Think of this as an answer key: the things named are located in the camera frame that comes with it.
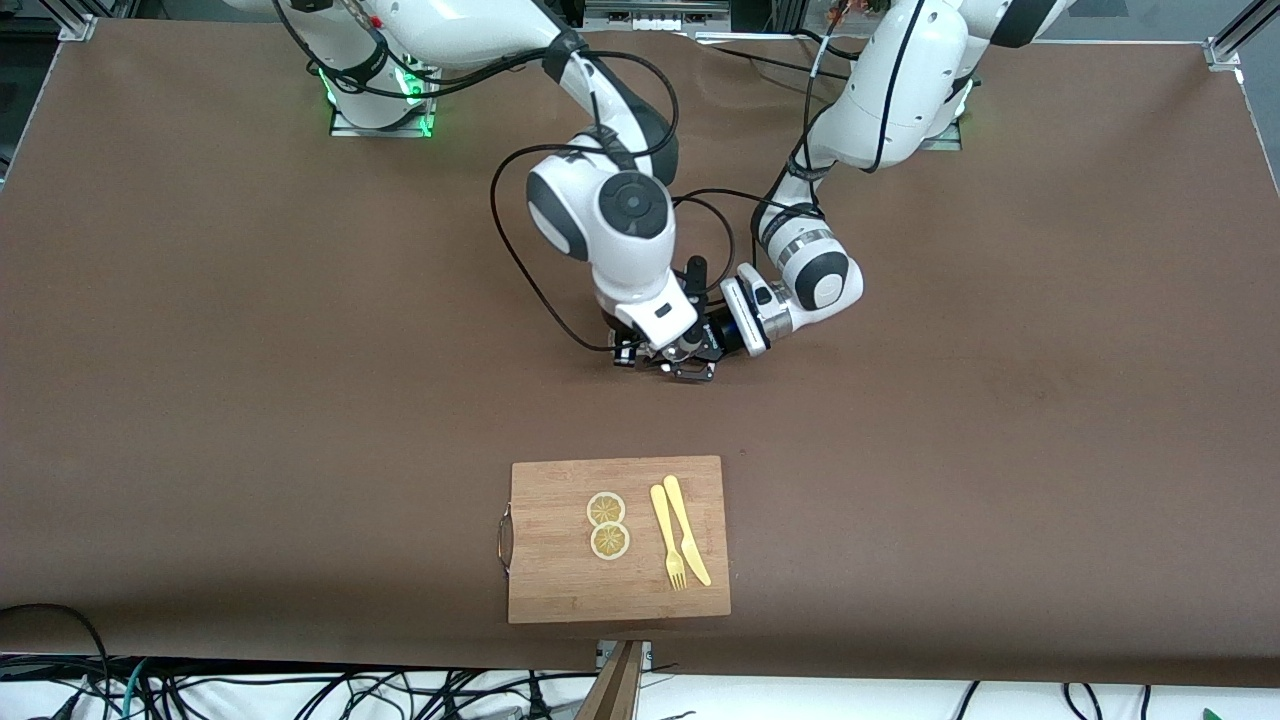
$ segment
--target cable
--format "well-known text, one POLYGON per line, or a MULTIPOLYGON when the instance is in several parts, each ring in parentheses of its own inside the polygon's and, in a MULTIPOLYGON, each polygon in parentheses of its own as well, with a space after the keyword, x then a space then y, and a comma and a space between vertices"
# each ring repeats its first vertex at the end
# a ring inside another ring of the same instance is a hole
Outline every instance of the cable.
POLYGON ((897 85, 897 72, 902 68, 902 58, 906 56, 906 45, 911 42, 911 33, 915 32, 915 22, 920 19, 920 10, 924 9, 924 0, 916 0, 915 10, 911 12, 911 20, 906 23, 906 35, 902 44, 897 46, 897 58, 893 59, 893 70, 888 74, 888 86, 884 88, 884 113, 881 115, 881 137, 876 143, 876 161, 870 168, 863 168, 864 173, 874 173, 879 169, 881 159, 884 156, 884 136, 888 135, 888 111, 893 102, 893 86, 897 85))
MULTIPOLYGON (((584 50, 580 54, 584 58, 591 58, 591 59, 614 58, 620 60, 636 63, 648 69, 649 72, 652 72, 654 77, 657 77, 658 81, 662 82, 663 88, 667 91, 667 96, 671 100, 671 120, 667 124, 667 132, 663 133, 662 138, 653 146, 646 147, 645 150, 641 150, 639 152, 632 152, 631 155, 634 158, 653 155, 659 150, 662 150, 663 147, 666 147, 667 143, 669 143, 676 137, 676 127, 680 124, 680 99, 676 96, 676 88, 675 86, 671 85, 671 79, 668 79, 667 76, 663 74, 663 72, 658 69, 657 65, 654 65, 649 60, 645 60, 644 58, 640 58, 639 55, 632 55, 630 53, 617 53, 612 50, 584 50)), ((566 143, 543 143, 543 145, 530 145, 529 147, 522 147, 507 155, 502 160, 502 163, 498 164, 498 168, 493 173, 493 179, 489 182, 489 211, 493 215, 494 229, 498 231, 498 237, 502 240, 502 245, 507 249, 507 254, 511 255, 512 261, 516 263, 516 268, 520 270, 520 274, 525 277, 525 282, 529 283, 530 290, 534 291, 534 295, 538 296, 538 300, 543 304, 543 307, 547 309, 547 313, 550 314, 552 319, 556 320, 556 324, 559 325, 562 331, 564 331, 564 334, 567 334, 570 340, 572 340, 581 347, 590 350, 591 352, 614 352, 617 350, 632 347, 635 343, 593 345, 582 340, 582 337, 577 334, 573 331, 573 328, 568 327, 568 323, 564 322, 561 314, 552 305, 550 300, 547 299, 547 295, 543 292, 541 287, 539 287, 538 281, 534 279, 534 275, 529 272, 529 268, 525 266, 525 261, 520 259, 520 254, 516 251, 516 247, 511 243, 511 238, 507 237, 507 231, 502 225, 502 217, 498 213, 498 183, 502 181, 502 173, 507 169, 508 165, 511 165, 513 161, 525 155, 532 155, 534 152, 561 152, 561 151, 591 152, 596 155, 604 155, 607 152, 603 147, 585 147, 580 145, 566 145, 566 143)))
MULTIPOLYGON (((550 674, 550 675, 541 675, 538 679, 539 680, 561 680, 561 679, 564 679, 564 678, 595 678, 596 675, 598 675, 596 673, 554 673, 554 674, 550 674)), ((486 691, 486 693, 500 694, 500 693, 503 693, 503 692, 506 692, 506 691, 508 691, 511 688, 517 688, 517 687, 527 684, 527 683, 530 683, 529 678, 525 678, 524 680, 513 680, 513 682, 507 683, 504 685, 498 685, 497 688, 486 691)), ((481 694, 479 697, 474 697, 474 698, 471 698, 471 700, 468 700, 468 701, 458 705, 458 707, 456 710, 453 710, 452 712, 447 712, 443 717, 440 717, 440 720, 456 720, 457 717, 461 716, 462 711, 466 710, 466 707, 468 705, 479 702, 479 701, 484 700, 485 697, 489 697, 489 696, 488 694, 481 694)))
MULTIPOLYGON (((769 200, 768 197, 760 197, 759 195, 751 195, 750 192, 742 192, 741 190, 733 190, 733 188, 730 188, 730 187, 701 187, 701 188, 686 192, 686 193, 681 195, 681 197, 696 197, 699 195, 713 195, 713 193, 714 195, 730 195, 730 196, 733 196, 733 197, 741 197, 744 200, 755 200, 756 202, 764 202, 765 205, 772 205, 774 208, 781 208, 783 210, 791 208, 790 205, 783 205, 782 202, 777 202, 777 201, 769 200)), ((822 214, 820 210, 805 210, 805 211, 799 213, 799 214, 800 215, 808 215, 810 218, 819 218, 819 219, 823 217, 823 214, 822 214)))
POLYGON ((964 697, 960 698, 960 707, 956 710, 955 720, 964 720, 964 714, 969 711, 969 701, 973 700, 973 693, 978 692, 978 683, 982 680, 974 680, 969 683, 969 688, 964 692, 964 697))
POLYGON ((699 197, 690 197, 687 195, 681 195, 680 197, 672 197, 671 201, 672 205, 676 208, 680 208, 681 202, 692 202, 694 205, 701 205, 703 208, 710 210, 712 214, 716 215, 717 219, 719 219, 721 224, 724 225, 724 236, 728 237, 728 260, 724 263, 724 269, 721 272, 719 277, 716 278, 714 282, 707 283, 707 290, 703 291, 703 297, 705 297, 708 292, 719 287, 719 283, 724 282, 724 278, 727 278, 728 274, 733 272, 733 260, 737 258, 737 241, 733 240, 733 225, 730 224, 728 218, 724 217, 724 213, 721 213, 719 209, 717 209, 714 205, 699 197))
MULTIPOLYGON (((831 23, 827 26, 827 33, 822 38, 822 46, 818 47, 817 55, 813 58, 813 68, 809 70, 809 83, 805 86, 804 91, 804 122, 800 124, 800 146, 804 147, 804 167, 806 170, 813 169, 813 155, 809 152, 809 106, 813 104, 813 83, 818 78, 818 68, 822 65, 822 55, 831 46, 831 35, 836 32, 836 26, 844 19, 845 13, 849 12, 849 0, 841 0, 840 5, 836 6, 836 14, 831 18, 831 23)), ((817 208, 818 195, 813 188, 813 181, 806 181, 809 186, 809 201, 817 208)))
MULTIPOLYGON (((522 65, 530 60, 541 58, 547 54, 545 49, 520 53, 504 60, 495 60, 485 65, 484 68, 480 68, 479 70, 475 70, 462 78, 452 78, 444 83, 442 83, 440 79, 428 78, 428 82, 435 85, 456 83, 452 87, 444 87, 430 92, 390 92, 378 87, 370 87, 367 83, 352 78, 344 70, 339 70, 337 68, 326 65, 324 60, 321 60, 320 56, 316 55, 314 50, 311 50, 311 46, 307 45, 307 42, 302 38, 302 36, 298 35, 298 31, 293 27, 293 23, 289 22, 288 15, 284 14, 284 6, 280 5, 280 0, 271 0, 271 6, 275 9, 275 17, 280 20, 280 24, 284 26, 284 31, 289 33, 289 37, 293 40, 294 45, 297 45, 298 49, 301 49, 302 53, 307 56, 307 60, 311 64, 314 64, 321 73, 324 73, 325 77, 333 81, 334 86, 338 87, 338 90, 347 94, 367 92, 370 95, 378 95, 381 97, 394 97, 399 100, 426 100, 430 97, 443 97, 445 95, 452 95, 454 92, 461 92, 463 90, 467 90, 468 87, 479 85, 480 82, 484 82, 499 73, 522 65)), ((375 38, 375 44, 379 45, 379 49, 383 53, 392 55, 393 61, 396 61, 394 54, 387 49, 385 40, 375 38)))
MULTIPOLYGON (((102 665, 102 680, 106 683, 108 693, 110 693, 111 667, 108 661, 106 646, 102 644, 102 635, 97 634, 97 628, 95 628, 93 624, 88 621, 88 618, 86 618, 79 610, 76 610, 74 607, 68 607, 65 605, 58 605, 54 602, 28 602, 24 605, 10 605, 9 607, 0 609, 0 618, 29 610, 44 610, 47 612, 59 612, 63 615, 69 615, 74 618, 76 621, 81 624, 81 626, 88 630, 90 637, 93 638, 93 647, 95 650, 97 650, 97 656, 102 665)), ((108 720, 108 717, 110 717, 110 710, 111 710, 110 706, 111 703, 109 702, 102 705, 102 720, 108 720)))
MULTIPOLYGON (((809 28, 797 27, 794 31, 791 31, 791 35, 796 37, 813 40, 814 42, 822 42, 822 36, 809 28)), ((832 46, 831 44, 827 44, 827 53, 831 53, 832 55, 842 58, 845 60, 856 60, 859 55, 861 55, 861 53, 847 53, 845 50, 832 46)))
POLYGON ((125 717, 129 716, 129 706, 133 705, 133 688, 138 684, 138 675, 142 674, 142 666, 147 664, 147 659, 143 657, 133 667, 133 673, 129 674, 129 682, 124 684, 124 700, 120 701, 120 715, 125 717))
MULTIPOLYGON (((745 58, 745 59, 751 60, 751 61, 760 61, 760 63, 764 63, 767 65, 777 65, 780 68, 787 68, 787 69, 791 69, 791 70, 800 70, 803 73, 808 73, 812 69, 812 68, 806 68, 804 65, 796 65, 795 63, 783 63, 782 60, 774 60, 773 58, 764 58, 762 55, 753 55, 750 53, 741 53, 739 50, 730 50, 728 47, 719 47, 719 46, 716 46, 716 45, 712 45, 712 50, 716 50, 717 53, 723 53, 726 55, 733 55, 735 58, 745 58)), ((832 72, 827 72, 827 70, 818 70, 818 74, 822 76, 822 77, 831 77, 831 78, 836 78, 836 79, 849 79, 849 76, 840 74, 840 73, 832 73, 832 72)))
MULTIPOLYGON (((1093 703, 1093 720, 1103 720, 1102 706, 1098 705, 1098 696, 1093 694, 1093 687, 1088 683, 1080 684, 1084 685, 1084 692, 1088 693, 1089 702, 1093 703)), ((1075 701, 1071 700, 1071 683, 1062 683, 1062 698, 1066 700, 1066 706, 1071 708, 1071 712, 1074 712, 1079 720, 1089 720, 1083 712, 1080 712, 1080 708, 1075 706, 1075 701)))

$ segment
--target metal handle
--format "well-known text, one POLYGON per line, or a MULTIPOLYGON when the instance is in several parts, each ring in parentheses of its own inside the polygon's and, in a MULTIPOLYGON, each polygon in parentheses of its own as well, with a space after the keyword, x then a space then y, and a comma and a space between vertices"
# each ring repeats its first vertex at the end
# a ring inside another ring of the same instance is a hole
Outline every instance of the metal handle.
POLYGON ((516 529, 515 529, 515 525, 512 525, 512 523, 511 523, 511 503, 509 502, 507 503, 507 510, 502 514, 502 518, 498 518, 498 562, 502 562, 502 577, 507 578, 509 580, 511 579, 511 552, 507 552, 507 553, 503 552, 503 548, 506 548, 508 544, 511 546, 512 551, 515 551, 515 547, 516 547, 516 529), (508 536, 511 538, 509 543, 506 542, 507 538, 508 538, 508 536))

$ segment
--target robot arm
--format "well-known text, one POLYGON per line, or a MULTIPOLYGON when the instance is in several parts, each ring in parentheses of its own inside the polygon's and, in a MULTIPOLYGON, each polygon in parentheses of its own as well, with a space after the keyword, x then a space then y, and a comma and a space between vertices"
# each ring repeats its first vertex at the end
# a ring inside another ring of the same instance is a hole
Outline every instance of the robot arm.
POLYGON ((760 355, 778 338, 861 297, 863 274, 836 240, 817 191, 836 163, 896 165, 964 111, 988 45, 1016 47, 1074 0, 897 0, 852 63, 845 91, 813 119, 751 218, 753 238, 781 273, 750 265, 721 283, 742 345, 760 355))
POLYGON ((667 137, 669 124, 536 0, 366 0, 376 20, 360 0, 225 1, 276 13, 323 67, 385 91, 325 78, 337 109, 358 127, 394 127, 411 108, 398 96, 389 53, 470 69, 541 51, 545 73, 594 122, 568 143, 581 151, 558 152, 530 172, 534 224, 557 250, 591 265, 600 306, 649 346, 671 345, 698 320, 671 269, 675 210, 666 184, 676 176, 678 146, 667 137))
POLYGON ((431 65, 466 68, 545 49, 543 69, 594 119, 570 146, 529 173, 534 224, 556 250, 590 263, 600 307, 664 347, 698 320, 671 269, 676 176, 669 126, 586 42, 532 0, 374 0, 385 32, 431 65))

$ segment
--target plastic knife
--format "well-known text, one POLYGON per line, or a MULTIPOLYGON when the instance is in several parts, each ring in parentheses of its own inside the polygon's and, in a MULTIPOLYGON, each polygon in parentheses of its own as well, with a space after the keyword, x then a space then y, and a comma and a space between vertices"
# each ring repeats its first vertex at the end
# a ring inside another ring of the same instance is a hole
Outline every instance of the plastic knife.
POLYGON ((676 510, 676 519, 680 520, 680 552, 685 556, 685 561, 689 562, 689 569, 698 575, 698 580, 704 585, 712 584, 712 577, 707 573, 707 565, 703 565, 703 556, 698 552, 698 543, 694 542, 694 532, 689 529, 689 514, 685 512, 685 496, 680 492, 680 480, 676 475, 667 475, 662 479, 662 487, 667 491, 667 500, 671 501, 671 506, 676 510))

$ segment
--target brown table cover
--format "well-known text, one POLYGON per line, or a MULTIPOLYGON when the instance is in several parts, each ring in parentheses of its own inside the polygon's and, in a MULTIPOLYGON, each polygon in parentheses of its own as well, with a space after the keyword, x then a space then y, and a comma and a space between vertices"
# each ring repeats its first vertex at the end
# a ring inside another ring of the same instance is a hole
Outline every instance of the brown table cover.
MULTIPOLYGON (((768 188, 799 94, 591 41, 675 81, 676 191, 768 188)), ((134 655, 589 666, 627 635, 696 673, 1280 679, 1280 202, 1198 47, 991 51, 963 152, 823 186, 865 297, 705 387, 580 350, 504 255, 494 167, 586 123, 536 67, 404 141, 328 137, 302 64, 271 26, 63 46, 0 195, 4 603, 134 655), (731 616, 506 624, 513 461, 703 454, 731 616)), ((530 163, 513 241, 603 340, 530 163)), ((717 202, 744 258, 750 202, 717 202)), ((35 616, 0 646, 88 650, 35 616)))

